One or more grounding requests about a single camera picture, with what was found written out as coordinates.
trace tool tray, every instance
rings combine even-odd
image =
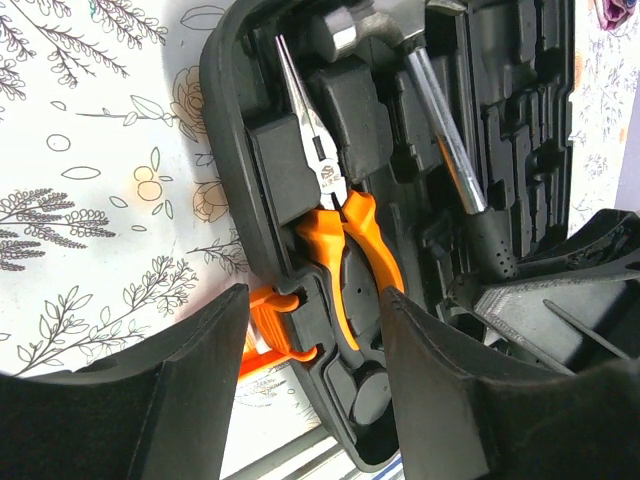
[[[339,149],[347,182],[370,192],[407,295],[473,333],[481,324],[448,307],[447,291],[473,261],[462,208],[402,59],[376,40],[328,64],[308,38],[309,18],[335,2],[237,0],[201,57],[203,118],[252,271],[300,306],[284,314],[292,362],[327,429],[363,471],[398,452],[375,281],[347,239],[342,284],[359,352],[335,326],[328,272],[295,234],[318,204],[290,113],[274,36],[287,38],[312,101]],[[573,2],[473,1],[466,13],[426,11],[426,45],[489,204],[523,258],[567,236],[571,180]]]

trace toolbox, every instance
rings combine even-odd
[[[488,203],[519,259],[567,237],[572,148],[574,4],[473,0],[443,13],[427,2],[426,49]],[[341,268],[346,316],[359,350],[336,326],[331,279],[296,234],[320,190],[288,107],[274,38],[287,38],[335,139],[348,184],[373,195],[376,219],[407,296],[482,340],[484,327],[447,301],[476,268],[462,206],[403,62],[377,40],[333,63],[308,25],[324,0],[237,0],[200,61],[203,118],[252,271],[277,294],[296,352],[292,366],[322,423],[356,466],[377,471],[398,453],[380,330],[378,290],[349,237]]]

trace orange pliers handle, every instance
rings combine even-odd
[[[279,295],[271,287],[264,287],[251,292],[249,301],[251,318],[271,350],[258,353],[254,345],[245,343],[240,365],[240,380],[291,359],[308,362],[315,358],[318,354],[317,347],[313,347],[308,352],[293,350],[282,325],[280,314],[292,312],[298,308],[300,300],[296,295]]]
[[[389,248],[382,240],[376,222],[376,202],[372,195],[355,190],[342,206],[346,219],[343,223],[340,212],[335,210],[312,210],[298,226],[298,234],[311,248],[312,260],[326,267],[331,274],[331,293],[340,330],[353,350],[360,347],[349,326],[342,301],[342,254],[348,233],[364,251],[373,270],[378,292],[394,286],[404,292],[400,268]]]

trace hammer head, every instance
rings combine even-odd
[[[311,35],[327,61],[353,52],[361,40],[376,37],[395,48],[424,32],[425,0],[362,0],[312,20]]]

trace floral tablecloth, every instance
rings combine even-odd
[[[200,118],[230,2],[0,0],[4,372],[77,369],[259,285]],[[601,32],[577,3],[573,229],[613,205],[639,65],[637,18]],[[289,367],[240,385],[223,475],[317,423]]]

